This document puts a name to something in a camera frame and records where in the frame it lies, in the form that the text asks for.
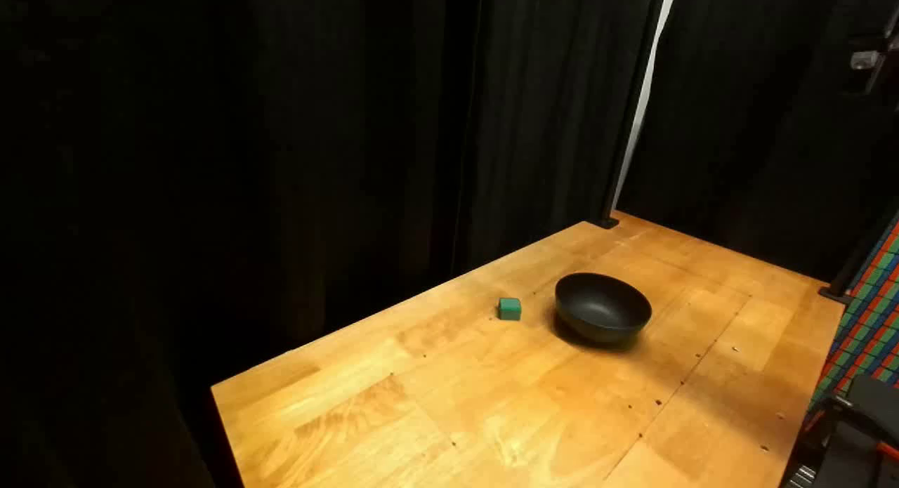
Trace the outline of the black bowl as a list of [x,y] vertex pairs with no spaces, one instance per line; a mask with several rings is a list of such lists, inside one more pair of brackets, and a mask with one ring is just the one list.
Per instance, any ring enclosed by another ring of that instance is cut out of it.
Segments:
[[598,345],[635,341],[654,312],[648,297],[632,284],[598,273],[565,275],[553,296],[559,322]]

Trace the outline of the black curtain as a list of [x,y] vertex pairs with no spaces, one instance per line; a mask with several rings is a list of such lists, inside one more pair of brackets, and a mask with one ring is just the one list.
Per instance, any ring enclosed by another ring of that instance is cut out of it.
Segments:
[[0,0],[0,488],[243,488],[211,387],[609,215],[660,0]]
[[899,91],[844,91],[875,1],[672,1],[619,209],[833,280],[899,202]]

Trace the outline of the multicoloured checkered cloth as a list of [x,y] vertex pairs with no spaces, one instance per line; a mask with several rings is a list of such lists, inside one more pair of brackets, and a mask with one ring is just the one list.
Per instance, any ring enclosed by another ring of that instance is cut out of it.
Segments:
[[832,393],[845,395],[858,376],[899,388],[899,215],[877,239],[846,296],[850,302],[829,347],[812,404]]

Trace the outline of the black equipment with red clamp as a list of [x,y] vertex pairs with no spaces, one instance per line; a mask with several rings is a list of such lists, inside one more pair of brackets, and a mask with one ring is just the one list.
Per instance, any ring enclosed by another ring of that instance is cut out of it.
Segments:
[[778,488],[899,488],[899,388],[861,376],[813,405]]

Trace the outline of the black frame post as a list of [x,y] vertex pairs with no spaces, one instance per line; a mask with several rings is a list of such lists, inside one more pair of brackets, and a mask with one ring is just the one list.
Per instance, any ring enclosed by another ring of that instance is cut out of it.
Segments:
[[621,126],[619,133],[617,133],[615,147],[611,153],[610,169],[607,174],[607,183],[603,193],[601,213],[596,222],[597,226],[606,230],[611,230],[619,225],[619,220],[612,217],[612,211],[615,207],[619,182],[623,175],[625,175],[624,168],[627,145],[629,145],[631,132],[634,127],[639,100],[643,92],[643,82],[645,81],[646,71],[648,71],[648,65],[650,63],[652,44],[654,43],[655,34],[658,30],[658,23],[663,5],[664,0],[648,0],[648,5],[646,5],[646,15],[640,30],[636,59],[634,60],[634,66],[631,75],[629,76],[629,81],[627,82],[626,100],[624,111],[622,113]]
[[860,238],[851,252],[850,258],[838,271],[834,280],[818,289],[818,295],[842,305],[850,305],[853,300],[850,296],[852,283],[860,273],[866,270],[881,237],[887,233],[889,227],[897,219],[899,219],[899,205],[887,207],[886,212]]

